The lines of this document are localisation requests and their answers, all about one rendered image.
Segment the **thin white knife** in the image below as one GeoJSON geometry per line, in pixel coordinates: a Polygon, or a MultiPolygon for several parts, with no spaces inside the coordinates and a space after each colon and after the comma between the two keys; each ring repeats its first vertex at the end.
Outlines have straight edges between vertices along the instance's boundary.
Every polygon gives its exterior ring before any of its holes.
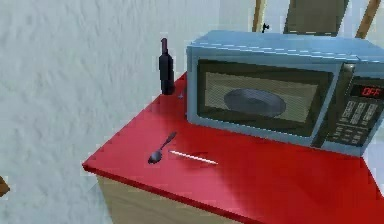
{"type": "Polygon", "coordinates": [[[190,154],[185,154],[185,153],[182,153],[182,152],[179,152],[179,151],[175,151],[175,150],[169,150],[168,152],[171,153],[171,154],[174,154],[174,155],[178,155],[178,156],[184,157],[184,158],[188,158],[188,159],[192,159],[192,160],[196,160],[196,161],[200,161],[200,162],[204,162],[204,163],[208,163],[208,164],[212,164],[212,165],[218,165],[218,162],[213,161],[213,160],[209,160],[209,159],[206,159],[206,158],[202,158],[202,157],[198,157],[198,156],[193,156],[193,155],[190,155],[190,154]]]}

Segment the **dark wine bottle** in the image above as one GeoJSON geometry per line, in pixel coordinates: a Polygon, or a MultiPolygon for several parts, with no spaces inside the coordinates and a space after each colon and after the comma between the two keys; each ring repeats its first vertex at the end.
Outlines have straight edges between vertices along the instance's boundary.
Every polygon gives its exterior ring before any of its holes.
{"type": "Polygon", "coordinates": [[[162,54],[159,56],[159,72],[163,95],[172,95],[175,90],[173,58],[168,52],[167,39],[161,39],[162,54]]]}

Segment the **dark metal spoon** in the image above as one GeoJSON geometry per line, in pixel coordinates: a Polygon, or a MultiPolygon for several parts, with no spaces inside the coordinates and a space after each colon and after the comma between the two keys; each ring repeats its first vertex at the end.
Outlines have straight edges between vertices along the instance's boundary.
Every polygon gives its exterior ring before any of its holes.
{"type": "Polygon", "coordinates": [[[150,157],[148,158],[148,163],[149,164],[156,164],[158,163],[161,159],[162,159],[162,149],[167,145],[169,144],[176,136],[176,132],[172,132],[168,137],[167,139],[165,140],[165,142],[161,145],[161,147],[154,151],[150,157]]]}

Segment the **blue-grey microwave oven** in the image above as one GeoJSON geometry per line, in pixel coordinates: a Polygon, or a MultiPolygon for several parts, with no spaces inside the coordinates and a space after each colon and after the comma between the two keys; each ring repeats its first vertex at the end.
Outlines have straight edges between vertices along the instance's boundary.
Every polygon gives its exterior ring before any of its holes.
{"type": "Polygon", "coordinates": [[[384,120],[384,49],[367,40],[213,30],[186,52],[192,124],[362,156],[384,120]]]}

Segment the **red-topped wooden cabinet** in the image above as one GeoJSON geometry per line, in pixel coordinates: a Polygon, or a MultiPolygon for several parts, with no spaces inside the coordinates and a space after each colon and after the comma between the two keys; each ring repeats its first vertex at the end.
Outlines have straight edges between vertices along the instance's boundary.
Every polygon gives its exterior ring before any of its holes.
{"type": "Polygon", "coordinates": [[[104,191],[170,214],[192,209],[180,224],[384,224],[384,197],[363,159],[192,125],[185,86],[180,77],[175,94],[156,98],[84,162],[104,191]]]}

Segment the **wooden framed room door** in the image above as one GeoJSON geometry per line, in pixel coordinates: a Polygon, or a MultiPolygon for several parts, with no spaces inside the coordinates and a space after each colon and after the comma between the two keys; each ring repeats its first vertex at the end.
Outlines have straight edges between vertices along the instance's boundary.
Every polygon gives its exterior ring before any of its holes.
{"type": "Polygon", "coordinates": [[[384,0],[254,0],[252,32],[365,39],[384,0]]]}

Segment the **brown wooden object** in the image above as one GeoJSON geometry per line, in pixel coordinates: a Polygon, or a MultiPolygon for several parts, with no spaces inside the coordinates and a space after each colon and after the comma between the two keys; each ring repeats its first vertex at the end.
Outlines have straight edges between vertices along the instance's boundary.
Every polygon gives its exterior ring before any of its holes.
{"type": "Polygon", "coordinates": [[[5,182],[5,180],[0,176],[0,197],[5,195],[10,191],[10,187],[8,184],[5,182]]]}

